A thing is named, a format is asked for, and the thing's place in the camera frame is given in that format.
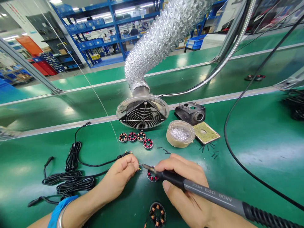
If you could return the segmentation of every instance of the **cardboard box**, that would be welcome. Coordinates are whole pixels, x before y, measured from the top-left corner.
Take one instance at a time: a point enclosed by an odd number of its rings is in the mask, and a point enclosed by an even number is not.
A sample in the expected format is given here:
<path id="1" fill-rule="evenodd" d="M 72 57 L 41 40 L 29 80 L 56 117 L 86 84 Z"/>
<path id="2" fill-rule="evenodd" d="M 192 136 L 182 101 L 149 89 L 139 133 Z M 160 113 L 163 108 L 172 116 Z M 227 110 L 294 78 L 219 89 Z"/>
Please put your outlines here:
<path id="1" fill-rule="evenodd" d="M 27 74 L 17 74 L 17 80 L 18 81 L 23 81 L 23 80 L 26 80 L 26 79 L 29 79 L 29 78 L 31 78 L 31 76 L 29 76 L 29 75 L 27 75 Z"/>
<path id="2" fill-rule="evenodd" d="M 60 49 L 59 50 L 60 54 L 64 55 L 64 54 L 67 54 L 67 51 L 65 49 Z"/>
<path id="3" fill-rule="evenodd" d="M 43 50 L 43 52 L 50 52 L 50 51 L 52 51 L 52 50 L 50 49 L 50 47 L 44 47 L 44 48 L 42 48 L 42 50 Z"/>

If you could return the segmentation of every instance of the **green workbench mat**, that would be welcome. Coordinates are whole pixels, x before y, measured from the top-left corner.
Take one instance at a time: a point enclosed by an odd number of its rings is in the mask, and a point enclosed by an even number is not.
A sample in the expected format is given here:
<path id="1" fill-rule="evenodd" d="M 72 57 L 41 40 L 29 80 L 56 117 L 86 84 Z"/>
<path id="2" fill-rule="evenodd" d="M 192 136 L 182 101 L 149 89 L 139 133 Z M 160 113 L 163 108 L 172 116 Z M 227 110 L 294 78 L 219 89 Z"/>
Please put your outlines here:
<path id="1" fill-rule="evenodd" d="M 291 119 L 290 111 L 280 102 L 283 97 L 284 92 L 274 92 L 241 99 L 231 114 L 227 135 L 236 156 L 251 172 L 304 204 L 304 123 Z M 206 123 L 221 135 L 214 142 L 214 150 L 206 147 L 202 153 L 196 140 L 184 149 L 172 147 L 165 138 L 169 123 L 176 120 L 171 111 L 164 123 L 145 131 L 154 141 L 151 150 L 145 150 L 139 142 L 118 143 L 116 136 L 132 131 L 118 121 L 84 127 L 77 134 L 77 140 L 83 144 L 80 159 L 90 164 L 103 163 L 132 150 L 140 163 L 155 165 L 168 157 L 163 149 L 157 149 L 163 147 L 198 163 L 206 173 L 210 188 L 304 225 L 304 212 L 254 180 L 231 157 L 225 144 L 223 126 L 234 102 L 228 100 L 205 105 Z M 26 227 L 54 209 L 54 205 L 46 202 L 31 208 L 27 208 L 27 204 L 39 196 L 56 193 L 56 186 L 41 184 L 43 165 L 50 156 L 54 156 L 47 167 L 47 175 L 64 171 L 75 131 L 69 129 L 0 142 L 0 221 L 3 227 Z M 212 157 L 213 151 L 219 151 L 216 159 Z M 90 175 L 109 167 L 79 165 L 79 170 Z M 154 201 L 160 201 L 165 207 L 166 227 L 187 227 L 167 199 L 161 182 L 151 183 L 146 171 L 142 170 L 130 180 L 121 196 L 90 219 L 89 228 L 143 227 Z"/>

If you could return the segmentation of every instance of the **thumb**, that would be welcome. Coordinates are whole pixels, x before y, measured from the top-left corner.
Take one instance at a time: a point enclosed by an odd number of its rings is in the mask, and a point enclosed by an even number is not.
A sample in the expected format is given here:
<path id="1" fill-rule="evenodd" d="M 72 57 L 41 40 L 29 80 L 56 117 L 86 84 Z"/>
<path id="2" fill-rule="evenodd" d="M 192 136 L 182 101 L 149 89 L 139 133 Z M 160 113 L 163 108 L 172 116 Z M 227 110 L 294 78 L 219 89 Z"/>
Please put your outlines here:
<path id="1" fill-rule="evenodd" d="M 163 181 L 162 186 L 172 205 L 183 216 L 185 210 L 187 210 L 191 203 L 189 198 L 180 188 L 174 186 L 169 181 Z"/>
<path id="2" fill-rule="evenodd" d="M 133 164 L 129 163 L 128 166 L 122 171 L 123 177 L 126 179 L 126 182 L 130 180 L 131 177 L 133 177 L 134 173 L 136 172 L 135 167 Z"/>

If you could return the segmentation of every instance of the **left hand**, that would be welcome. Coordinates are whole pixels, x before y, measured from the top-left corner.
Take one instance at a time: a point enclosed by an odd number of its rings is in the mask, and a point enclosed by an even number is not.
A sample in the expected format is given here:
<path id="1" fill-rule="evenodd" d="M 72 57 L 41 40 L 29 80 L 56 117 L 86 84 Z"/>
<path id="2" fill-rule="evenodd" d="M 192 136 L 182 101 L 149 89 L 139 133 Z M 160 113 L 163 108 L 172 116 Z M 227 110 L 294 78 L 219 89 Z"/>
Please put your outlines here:
<path id="1" fill-rule="evenodd" d="M 109 169 L 102 181 L 96 186 L 102 194 L 104 203 L 116 199 L 125 185 L 138 170 L 138 160 L 133 154 L 118 159 Z"/>

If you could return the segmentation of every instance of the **right hand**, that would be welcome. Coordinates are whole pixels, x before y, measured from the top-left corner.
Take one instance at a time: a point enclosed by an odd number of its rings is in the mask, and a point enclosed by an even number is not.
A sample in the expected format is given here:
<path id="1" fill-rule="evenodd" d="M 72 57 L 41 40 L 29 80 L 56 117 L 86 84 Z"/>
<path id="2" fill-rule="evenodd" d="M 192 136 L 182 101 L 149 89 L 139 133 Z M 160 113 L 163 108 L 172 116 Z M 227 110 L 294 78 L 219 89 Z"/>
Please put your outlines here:
<path id="1" fill-rule="evenodd" d="M 155 170 L 174 170 L 179 175 L 197 184 L 209 187 L 207 178 L 201 166 L 188 161 L 181 156 L 171 154 L 169 159 L 160 161 Z M 162 183 L 172 205 L 178 210 L 184 221 L 191 228 L 211 227 L 216 205 L 191 192 L 185 193 L 168 181 Z"/>

